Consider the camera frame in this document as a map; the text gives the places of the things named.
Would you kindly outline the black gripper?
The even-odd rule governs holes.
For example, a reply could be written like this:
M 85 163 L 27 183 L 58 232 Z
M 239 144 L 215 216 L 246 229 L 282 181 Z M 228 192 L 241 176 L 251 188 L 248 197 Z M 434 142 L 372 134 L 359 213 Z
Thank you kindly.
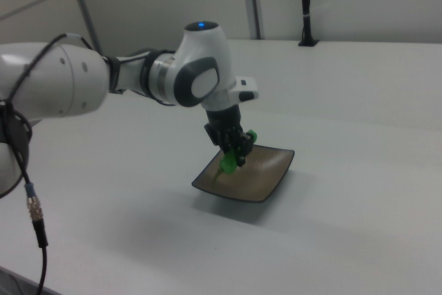
M 246 157 L 252 151 L 252 134 L 245 133 L 241 127 L 241 112 L 238 105 L 221 111 L 206 111 L 208 123 L 204 129 L 212 143 L 219 146 L 224 153 L 236 152 L 236 163 L 242 167 Z

